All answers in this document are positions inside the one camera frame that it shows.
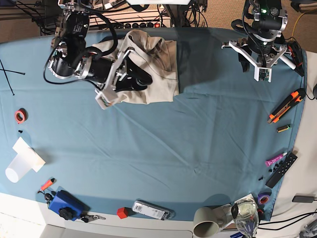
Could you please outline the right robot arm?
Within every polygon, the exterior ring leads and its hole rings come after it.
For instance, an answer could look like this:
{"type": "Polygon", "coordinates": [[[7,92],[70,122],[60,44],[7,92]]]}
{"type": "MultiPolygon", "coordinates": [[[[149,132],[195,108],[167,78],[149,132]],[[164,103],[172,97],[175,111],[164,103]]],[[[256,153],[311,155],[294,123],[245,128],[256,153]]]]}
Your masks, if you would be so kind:
{"type": "Polygon", "coordinates": [[[146,28],[132,27],[119,38],[104,15],[111,38],[87,46],[85,38],[94,11],[82,1],[62,4],[63,12],[46,69],[61,84],[86,81],[97,97],[128,97],[133,103],[168,101],[179,93],[175,40],[151,36],[146,28]]]}

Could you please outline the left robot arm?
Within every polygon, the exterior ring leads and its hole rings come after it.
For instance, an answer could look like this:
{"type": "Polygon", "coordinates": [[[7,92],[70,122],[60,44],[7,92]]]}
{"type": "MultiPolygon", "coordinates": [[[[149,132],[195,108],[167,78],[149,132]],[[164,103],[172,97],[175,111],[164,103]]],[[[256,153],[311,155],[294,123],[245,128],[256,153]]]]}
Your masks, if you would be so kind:
{"type": "Polygon", "coordinates": [[[279,59],[290,61],[284,56],[288,52],[285,43],[279,47],[275,40],[282,36],[288,22],[287,11],[279,0],[246,0],[242,18],[231,22],[231,27],[246,38],[223,42],[223,49],[233,49],[243,72],[254,67],[254,80],[271,82],[272,67],[279,59]]]}

